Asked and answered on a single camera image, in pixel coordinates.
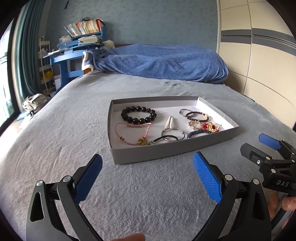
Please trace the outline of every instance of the gray fuzzy bedspread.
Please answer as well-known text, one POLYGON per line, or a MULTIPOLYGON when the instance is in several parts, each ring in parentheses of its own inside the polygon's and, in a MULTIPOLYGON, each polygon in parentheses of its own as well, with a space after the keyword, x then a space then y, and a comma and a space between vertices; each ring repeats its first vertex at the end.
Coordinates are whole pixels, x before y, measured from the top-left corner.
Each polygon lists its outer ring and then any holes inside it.
MULTIPOLYGON (((142 232, 147 240, 192 240, 215 207, 193 168, 194 151, 114 165, 107 138, 112 99, 174 95, 200 96, 240 125, 237 137, 200 150, 237 180, 262 181, 258 167, 240 155, 242 144, 279 157, 259 143, 260 133, 296 145, 296 133, 289 127, 223 84, 91 72, 63 88, 21 131, 0 162, 0 208, 20 237, 25 239, 27 207, 36 181, 57 182, 99 153, 102 171, 80 206, 104 240, 134 232, 142 232)), ((66 230, 74 235, 61 215, 66 230)))

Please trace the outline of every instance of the human hand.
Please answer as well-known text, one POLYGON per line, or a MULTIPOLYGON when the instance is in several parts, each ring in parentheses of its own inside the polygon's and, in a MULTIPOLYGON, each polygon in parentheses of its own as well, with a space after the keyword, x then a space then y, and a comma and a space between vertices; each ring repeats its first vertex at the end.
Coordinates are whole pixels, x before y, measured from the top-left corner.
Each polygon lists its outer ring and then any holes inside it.
MULTIPOLYGON (((269 211, 269 216, 270 219, 274 218, 276 215, 276 209, 279 205, 279 198, 278 198, 278 192, 273 192, 269 199, 269 204, 268 204, 268 211, 269 211)), ((281 208, 284 209, 285 211, 295 211, 296 209, 296 197, 285 197, 281 203, 281 208)), ((289 216, 289 218, 283 223, 282 229, 286 226, 288 223, 289 219, 291 218, 293 212, 289 216)))
POLYGON ((128 235, 124 238, 113 239, 111 241, 145 241, 145 236, 144 234, 137 233, 137 234, 128 235))

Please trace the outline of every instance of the pink cord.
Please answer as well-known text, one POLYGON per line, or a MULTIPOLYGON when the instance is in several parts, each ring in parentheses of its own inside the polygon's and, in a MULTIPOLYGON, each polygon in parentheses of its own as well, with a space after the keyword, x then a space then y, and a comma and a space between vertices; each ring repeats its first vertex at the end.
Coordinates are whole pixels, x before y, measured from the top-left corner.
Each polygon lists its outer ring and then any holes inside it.
POLYGON ((146 139, 147 135, 148 135, 148 131, 149 131, 149 128, 151 126, 151 123, 145 123, 145 124, 142 124, 142 125, 132 125, 132 124, 129 124, 129 123, 124 123, 124 122, 119 122, 115 125, 115 133, 116 135, 119 137, 120 140, 124 141, 126 144, 128 145, 133 145, 133 146, 137 146, 137 145, 147 145, 148 144, 148 141, 146 139), (128 127, 143 127, 143 126, 148 126, 147 127, 147 130, 146 130, 146 133, 143 137, 139 138, 138 142, 137 143, 130 143, 130 142, 127 142, 122 136, 120 136, 117 132, 117 126, 118 125, 126 125, 128 127))

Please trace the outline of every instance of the blue-green wallpaper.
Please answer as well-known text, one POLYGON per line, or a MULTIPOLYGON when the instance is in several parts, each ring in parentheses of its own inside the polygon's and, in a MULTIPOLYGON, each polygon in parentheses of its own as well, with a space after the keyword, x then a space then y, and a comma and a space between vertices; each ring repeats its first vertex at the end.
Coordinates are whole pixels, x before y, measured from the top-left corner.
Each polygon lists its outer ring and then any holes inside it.
POLYGON ((196 44, 216 51, 216 0, 53 0, 46 25, 52 47, 64 26, 82 17, 106 23, 107 39, 117 44, 196 44))

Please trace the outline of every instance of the gray wardrobe stripe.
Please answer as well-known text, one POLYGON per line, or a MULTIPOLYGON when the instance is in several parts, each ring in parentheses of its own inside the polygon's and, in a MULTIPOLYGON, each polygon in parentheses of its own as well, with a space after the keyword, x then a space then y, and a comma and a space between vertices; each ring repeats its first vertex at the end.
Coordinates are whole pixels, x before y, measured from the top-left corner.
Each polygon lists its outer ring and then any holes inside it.
POLYGON ((231 30, 223 30, 221 31, 221 36, 228 35, 252 35, 252 31, 250 29, 231 29, 231 30))
POLYGON ((276 39, 282 39, 282 40, 296 44, 296 40, 293 36, 288 35, 288 34, 284 34, 284 33, 278 32, 278 31, 274 31, 274 30, 262 29, 262 28, 252 28, 252 34, 267 36, 267 37, 276 38, 276 39))
POLYGON ((292 45, 288 45, 273 39, 269 39, 266 37, 253 36, 252 43, 275 48, 296 56, 296 49, 292 47, 292 45))
POLYGON ((251 36, 222 36, 221 42, 228 43, 241 43, 241 44, 251 44, 252 37, 251 36))

